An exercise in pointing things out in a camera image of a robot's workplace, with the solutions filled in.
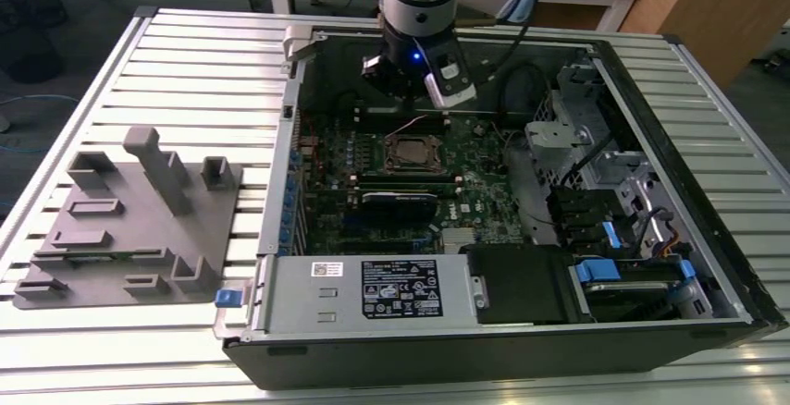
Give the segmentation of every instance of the warning label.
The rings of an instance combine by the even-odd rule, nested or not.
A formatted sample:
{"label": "warning label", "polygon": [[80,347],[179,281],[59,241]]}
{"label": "warning label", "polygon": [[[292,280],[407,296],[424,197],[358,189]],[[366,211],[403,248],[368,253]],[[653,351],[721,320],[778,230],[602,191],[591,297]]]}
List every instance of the warning label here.
{"label": "warning label", "polygon": [[363,262],[362,313],[368,319],[440,317],[436,260]]}

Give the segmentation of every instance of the black panel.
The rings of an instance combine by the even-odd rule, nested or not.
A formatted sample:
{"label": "black panel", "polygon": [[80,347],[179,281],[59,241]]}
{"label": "black panel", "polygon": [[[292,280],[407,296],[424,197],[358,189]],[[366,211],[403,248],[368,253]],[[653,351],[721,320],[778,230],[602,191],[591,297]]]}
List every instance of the black panel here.
{"label": "black panel", "polygon": [[300,345],[234,339],[223,350],[262,389],[383,387],[645,372],[750,332],[746,325],[671,325]]}
{"label": "black panel", "polygon": [[579,255],[600,255],[609,258],[627,256],[629,249],[619,246],[619,243],[613,247],[603,227],[603,223],[610,222],[617,233],[617,241],[625,241],[634,246],[631,221],[614,190],[552,187],[546,204],[563,249]]}
{"label": "black panel", "polygon": [[611,44],[600,41],[592,43],[596,45],[600,60],[611,75],[617,90],[631,110],[637,126],[681,196],[691,221],[699,228],[702,238],[733,283],[738,298],[755,321],[751,323],[754,331],[766,326],[773,326],[774,330],[786,328],[787,321],[777,302],[771,299],[763,283],[751,269],[733,234],[718,216],[717,209],[711,205],[694,174],[691,174],[689,165],[674,147],[667,132],[650,109],[645,96],[637,88],[629,70],[619,61]]}
{"label": "black panel", "polygon": [[468,272],[486,285],[480,324],[559,325],[582,321],[568,267],[572,256],[556,246],[468,245]]}

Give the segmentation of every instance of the aluminum extrusion table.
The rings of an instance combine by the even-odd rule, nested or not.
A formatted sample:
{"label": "aluminum extrusion table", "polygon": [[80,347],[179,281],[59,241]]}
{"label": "aluminum extrusion table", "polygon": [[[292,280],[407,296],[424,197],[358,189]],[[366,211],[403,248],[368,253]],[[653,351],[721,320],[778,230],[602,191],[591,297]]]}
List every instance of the aluminum extrusion table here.
{"label": "aluminum extrusion table", "polygon": [[[374,25],[173,9],[133,18],[0,229],[0,403],[786,403],[790,330],[643,374],[268,392],[224,357],[212,304],[13,308],[16,281],[72,184],[65,166],[77,151],[131,159],[121,147],[129,125],[156,126],[161,149],[184,162],[224,155],[244,165],[223,275],[252,276],[286,92],[280,42],[294,23]],[[790,178],[685,47],[651,35],[532,33],[614,45],[765,287],[790,311]],[[226,322],[242,325],[244,311],[228,311]]]}

